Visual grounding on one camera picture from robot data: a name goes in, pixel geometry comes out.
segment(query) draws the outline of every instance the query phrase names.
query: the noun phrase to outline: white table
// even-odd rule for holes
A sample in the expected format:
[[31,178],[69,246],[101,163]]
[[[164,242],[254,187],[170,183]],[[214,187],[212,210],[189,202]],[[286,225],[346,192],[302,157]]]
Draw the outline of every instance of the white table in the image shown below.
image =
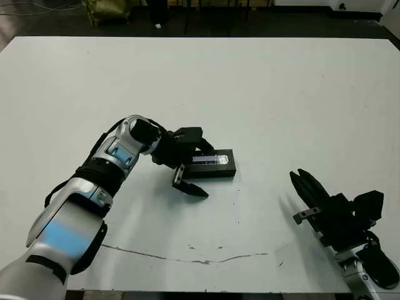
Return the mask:
[[17,37],[0,53],[0,266],[98,136],[142,114],[202,126],[234,149],[236,177],[201,181],[197,201],[141,157],[106,216],[109,246],[70,289],[347,292],[292,219],[305,205],[289,171],[349,199],[384,192],[374,232],[400,265],[399,83],[386,40]]

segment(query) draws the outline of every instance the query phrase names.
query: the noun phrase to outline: robotic hand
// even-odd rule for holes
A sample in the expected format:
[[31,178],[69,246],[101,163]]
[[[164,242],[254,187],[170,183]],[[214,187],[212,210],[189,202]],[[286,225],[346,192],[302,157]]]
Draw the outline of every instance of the robotic hand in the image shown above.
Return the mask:
[[[107,138],[115,129],[115,136]],[[216,157],[202,135],[200,127],[166,131],[142,116],[117,122],[100,137],[75,174],[46,197],[45,209],[28,234],[27,251],[0,271],[0,299],[64,299],[68,276],[84,271],[99,250],[107,232],[103,218],[140,154],[177,168],[175,188],[207,196],[200,187],[182,180],[195,153],[204,157],[212,152]]]
[[398,269],[368,230],[381,218],[383,193],[371,191],[348,201],[343,194],[330,196],[311,174],[298,171],[290,177],[309,209],[293,218],[297,224],[308,220],[321,234],[322,244],[337,252],[336,261],[355,300],[400,299]]

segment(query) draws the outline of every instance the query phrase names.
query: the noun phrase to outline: bag on floor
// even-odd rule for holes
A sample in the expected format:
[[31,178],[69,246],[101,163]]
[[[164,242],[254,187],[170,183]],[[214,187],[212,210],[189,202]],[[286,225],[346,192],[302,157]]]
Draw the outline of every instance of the bag on floor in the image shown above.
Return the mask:
[[128,22],[131,6],[128,0],[83,0],[87,16],[92,25],[110,19],[125,19]]

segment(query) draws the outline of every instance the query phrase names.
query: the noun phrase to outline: wire on floor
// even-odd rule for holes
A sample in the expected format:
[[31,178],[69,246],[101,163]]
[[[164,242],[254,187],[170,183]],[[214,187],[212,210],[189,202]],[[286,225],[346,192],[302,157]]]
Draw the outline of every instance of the wire on floor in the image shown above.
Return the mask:
[[47,7],[42,4],[39,4],[36,2],[31,2],[31,1],[11,2],[11,3],[6,3],[6,4],[0,5],[0,8],[3,8],[5,6],[14,6],[14,5],[32,5],[32,6],[36,6],[37,8],[40,8],[40,9],[45,9],[45,11],[34,12],[31,14],[18,14],[18,13],[14,13],[14,12],[0,12],[0,16],[17,16],[17,17],[40,16],[41,14],[52,13],[54,11],[72,11],[74,9],[81,7],[81,5],[71,6],[70,3],[71,2],[63,4],[58,7]]

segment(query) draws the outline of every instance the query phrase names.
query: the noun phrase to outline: table leg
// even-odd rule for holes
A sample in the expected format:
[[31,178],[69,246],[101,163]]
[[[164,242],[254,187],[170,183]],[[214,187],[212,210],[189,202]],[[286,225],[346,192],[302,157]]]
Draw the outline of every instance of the table leg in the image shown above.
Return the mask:
[[184,35],[186,35],[188,31],[188,24],[189,24],[189,13],[190,13],[190,7],[192,5],[192,0],[187,0],[187,9],[186,9],[186,21],[185,21],[185,30],[184,30]]
[[247,0],[247,5],[246,5],[246,22],[248,21],[248,17],[249,17],[249,8],[250,8],[250,0]]

